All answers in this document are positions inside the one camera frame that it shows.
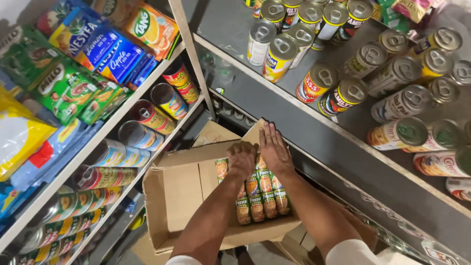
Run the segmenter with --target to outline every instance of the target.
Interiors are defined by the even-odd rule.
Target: shirt sleeve
[[[202,264],[201,262],[197,261],[195,258],[190,257],[190,256],[176,256],[169,259],[169,261],[167,261],[165,265],[202,265]]]
[[[383,265],[361,240],[349,239],[333,247],[327,257],[326,265]]]

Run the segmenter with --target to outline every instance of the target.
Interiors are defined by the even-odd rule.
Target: family's brand sardines can
[[[278,178],[270,171],[271,186],[274,190],[279,190],[283,188],[283,185],[278,180]]]
[[[367,42],[343,65],[346,75],[363,78],[388,59],[386,49],[376,41]]]
[[[409,39],[404,32],[387,29],[380,34],[378,42],[386,48],[389,56],[393,56],[401,54],[407,49]]]
[[[298,11],[299,5],[303,0],[281,0],[284,6],[286,7],[286,16],[284,17],[283,23],[281,25],[281,33],[286,33],[290,27],[294,24],[293,19]]]
[[[448,73],[458,85],[471,84],[471,62],[467,60],[459,60],[453,65],[453,70]]]
[[[271,187],[271,172],[268,169],[259,169],[255,171],[257,173],[257,180],[261,192],[269,192],[272,190]]]
[[[281,31],[284,16],[286,15],[286,7],[279,0],[266,0],[260,8],[259,19],[266,19],[275,24],[277,32]]]
[[[291,211],[290,200],[285,190],[275,190],[276,209],[279,214],[287,215]]]
[[[324,8],[322,21],[319,24],[319,32],[317,34],[312,48],[315,50],[323,50],[325,44],[335,34],[337,29],[341,27],[349,18],[349,11],[341,3],[330,3]]]
[[[422,66],[412,57],[397,57],[367,77],[368,94],[375,98],[384,97],[419,78],[421,72]]]
[[[257,20],[253,23],[249,33],[249,46],[247,47],[247,61],[251,65],[261,66],[267,54],[270,42],[275,39],[276,27],[268,20]]]
[[[229,159],[216,159],[216,172],[218,179],[224,179],[229,171]]]
[[[328,62],[315,63],[296,88],[296,97],[312,103],[339,82],[339,71]]]
[[[292,25],[296,23],[308,24],[315,33],[317,33],[317,26],[322,19],[324,8],[313,1],[304,1],[299,4],[296,15],[293,18]]]
[[[373,14],[373,5],[369,0],[350,0],[347,4],[349,18],[333,36],[334,45],[345,44]]]
[[[296,57],[290,66],[290,69],[292,69],[298,66],[306,55],[309,47],[311,47],[311,44],[314,41],[316,33],[314,33],[314,30],[308,24],[297,23],[291,26],[287,34],[293,37],[299,45],[298,54],[296,54]]]
[[[471,201],[471,179],[447,178],[447,190],[458,199]]]
[[[409,50],[407,55],[414,58],[423,58],[425,51],[429,49],[440,49],[446,52],[453,52],[459,49],[462,44],[463,39],[458,32],[442,27],[426,38],[418,41],[418,43]]]
[[[245,182],[245,190],[247,196],[252,197],[260,194],[259,182],[257,172],[254,172]]]
[[[421,120],[407,117],[370,129],[366,134],[366,143],[385,151],[421,146],[427,141],[427,136],[427,127]]]
[[[456,83],[447,77],[441,76],[432,79],[426,87],[432,93],[434,107],[457,101],[460,96],[460,90]]]
[[[250,203],[247,197],[237,199],[235,201],[235,207],[237,212],[237,219],[239,224],[248,224],[252,222],[252,217],[250,215]]]
[[[428,126],[428,137],[421,146],[402,149],[407,153],[431,152],[456,149],[463,142],[458,124],[452,120],[437,121]]]
[[[422,74],[415,83],[427,83],[431,79],[447,74],[452,69],[453,61],[444,51],[438,48],[427,49],[422,59]]]
[[[371,116],[386,123],[404,117],[414,116],[433,107],[432,93],[420,85],[409,85],[401,91],[376,102],[371,107]]]
[[[118,138],[124,145],[149,151],[157,151],[165,141],[161,134],[137,121],[127,121],[121,125]]]
[[[266,168],[267,168],[267,164],[265,163],[265,161],[263,161],[262,154],[257,153],[257,156],[255,158],[255,170],[266,169]]]
[[[88,213],[100,208],[103,205],[103,202],[105,201],[105,189],[93,189],[92,191],[92,203],[87,211]]]
[[[267,218],[273,218],[278,215],[276,209],[275,193],[273,191],[262,193],[263,211]]]
[[[320,113],[333,117],[363,102],[368,96],[366,84],[355,77],[342,80],[338,87],[322,95],[318,103]]]
[[[471,177],[471,146],[456,150],[417,153],[414,166],[425,175],[443,177]]]
[[[277,35],[268,47],[262,67],[263,77],[272,83],[280,81],[288,71],[298,51],[299,45],[293,37],[287,34]]]
[[[261,194],[249,197],[250,213],[254,222],[261,222],[265,220],[265,213],[263,212],[263,198]]]
[[[145,99],[138,100],[129,110],[129,115],[133,120],[163,135],[169,135],[175,130],[175,122]]]
[[[167,83],[154,85],[150,91],[152,102],[160,106],[176,120],[183,119],[188,113],[188,105]]]

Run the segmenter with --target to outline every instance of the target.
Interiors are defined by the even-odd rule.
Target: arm
[[[227,150],[230,166],[224,181],[204,200],[175,243],[171,257],[186,255],[213,265],[234,211],[237,194],[255,167],[258,146],[239,142]]]
[[[324,260],[338,243],[348,239],[361,240],[337,205],[295,172],[288,148],[274,124],[265,122],[260,130],[260,150],[267,167],[283,184],[292,206]]]

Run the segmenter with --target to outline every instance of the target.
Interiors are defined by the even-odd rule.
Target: ligo can
[[[452,120],[437,121],[428,126],[428,137],[421,146],[402,149],[407,153],[456,149],[463,142],[458,124]]]
[[[281,1],[266,0],[260,7],[259,19],[266,19],[275,24],[277,32],[281,31],[281,24],[286,15],[286,7]]]
[[[392,59],[365,79],[368,94],[381,98],[420,77],[422,66],[410,56]]]
[[[261,192],[269,192],[272,190],[271,187],[271,172],[268,169],[259,169],[255,171],[257,173],[257,180],[259,182],[259,187]]]
[[[281,215],[287,215],[291,211],[290,200],[285,190],[275,190],[276,209]]]
[[[373,14],[373,5],[369,0],[350,0],[347,4],[349,18],[335,33],[331,42],[334,45],[345,44]]]
[[[312,44],[312,48],[323,50],[325,43],[332,38],[339,27],[347,22],[348,18],[349,11],[344,5],[337,2],[327,4],[319,25],[319,33]]]
[[[456,101],[460,96],[456,83],[447,77],[441,76],[432,79],[426,87],[432,93],[434,107]]]
[[[121,167],[140,167],[145,165],[150,159],[150,151],[126,146],[126,157],[118,166]]]
[[[260,194],[259,182],[257,178],[257,172],[254,172],[245,183],[245,190],[247,191],[247,196],[252,197]]]
[[[183,64],[180,58],[175,61],[163,72],[162,77],[170,85],[180,87],[190,81],[190,75],[188,74],[187,68]]]
[[[421,146],[427,141],[427,136],[427,127],[421,120],[407,117],[371,128],[366,134],[366,143],[385,151]]]
[[[249,33],[249,46],[247,48],[247,61],[251,65],[261,66],[267,54],[270,42],[275,39],[276,26],[268,20],[257,20],[253,23]]]
[[[447,178],[447,190],[458,199],[471,201],[471,179]]]
[[[268,47],[263,62],[263,77],[272,83],[280,81],[288,71],[298,51],[299,45],[293,37],[287,34],[277,35]]]
[[[425,175],[443,177],[471,177],[471,146],[456,150],[417,153],[414,166]]]
[[[471,62],[459,60],[453,65],[453,70],[448,74],[458,85],[471,84]]]
[[[296,88],[296,97],[312,103],[339,82],[339,71],[328,62],[315,63]]]
[[[86,213],[90,208],[93,192],[91,190],[82,190],[77,192],[77,205],[70,216],[78,216]]]
[[[270,171],[271,187],[274,190],[282,189],[283,185],[278,180],[278,178]]]
[[[243,198],[243,197],[247,197],[247,192],[245,191],[245,181],[242,184],[242,187],[240,188],[239,193],[237,195],[238,199]]]
[[[355,77],[348,77],[340,81],[338,87],[322,95],[318,103],[319,111],[327,117],[333,117],[363,102],[368,96],[366,91],[365,82]]]
[[[433,106],[432,93],[423,86],[409,85],[371,107],[371,116],[379,123],[386,123],[422,113]]]
[[[405,51],[407,49],[409,39],[404,32],[387,29],[380,34],[378,42],[386,48],[388,54],[391,56]]]
[[[58,222],[68,218],[77,205],[77,193],[71,187],[62,185],[57,192],[59,193],[60,206],[48,223]]]
[[[261,222],[265,220],[265,213],[263,212],[263,198],[261,194],[249,197],[250,213],[254,222]]]
[[[299,45],[298,54],[296,54],[296,57],[290,66],[290,69],[292,69],[298,66],[299,62],[301,62],[303,57],[306,55],[309,47],[311,47],[312,42],[314,41],[316,34],[314,33],[314,30],[305,23],[297,23],[292,25],[287,34],[293,37]]]
[[[422,74],[415,83],[427,83],[430,79],[447,74],[451,69],[453,61],[444,51],[438,48],[427,49],[422,59]]]
[[[176,120],[183,119],[188,113],[188,105],[167,83],[155,85],[150,91],[150,98]]]
[[[118,138],[124,145],[149,151],[157,151],[165,141],[161,134],[137,121],[127,121],[121,125]]]
[[[216,172],[218,179],[224,179],[229,171],[229,159],[216,159]]]
[[[463,39],[458,32],[442,27],[426,38],[418,41],[418,43],[409,50],[407,55],[414,58],[423,58],[426,50],[440,49],[446,52],[453,52],[459,49],[462,44]]]
[[[293,25],[293,19],[298,11],[299,4],[303,0],[281,0],[284,6],[286,7],[286,16],[284,17],[283,23],[281,25],[281,33],[286,33]]]
[[[83,163],[89,166],[118,166],[125,157],[126,147],[124,144],[103,139]]]
[[[255,0],[243,0],[243,1],[244,1],[244,4],[248,8],[253,8],[255,6]]]
[[[92,189],[93,197],[90,208],[87,212],[93,212],[100,208],[105,201],[105,189]]]
[[[178,93],[185,100],[186,103],[191,104],[195,103],[198,100],[200,92],[198,88],[193,84],[193,81],[188,81],[183,86],[176,87]]]
[[[105,188],[105,201],[102,206],[115,203],[122,194],[123,186]]]
[[[130,184],[137,176],[137,169],[124,167],[80,166],[72,176],[80,190],[91,190]]]
[[[129,115],[133,120],[163,135],[169,135],[175,130],[175,122],[145,99],[138,100],[129,110]]]
[[[376,41],[367,42],[343,65],[346,75],[363,78],[388,59],[386,49]]]
[[[263,161],[263,157],[261,153],[257,153],[257,157],[255,158],[255,170],[259,169],[266,169],[267,164]]]
[[[273,191],[262,193],[263,211],[267,218],[273,218],[278,215],[276,210],[275,193]]]
[[[292,24],[294,25],[298,22],[308,24],[317,33],[317,26],[322,19],[323,11],[323,6],[313,1],[304,1],[299,4]]]
[[[247,197],[237,199],[235,201],[235,207],[237,208],[236,212],[239,224],[248,224],[252,222],[252,218],[250,216],[250,204]]]
[[[255,0],[253,5],[253,17],[259,18],[260,17],[260,8],[262,7],[263,2],[266,0]]]

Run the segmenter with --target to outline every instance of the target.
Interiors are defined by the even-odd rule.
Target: hand
[[[295,173],[288,147],[273,123],[265,122],[260,128],[260,152],[268,169],[278,178]]]
[[[241,179],[250,177],[255,170],[255,156],[257,155],[258,144],[252,145],[246,141],[240,141],[227,149],[229,158],[228,175],[236,175]]]

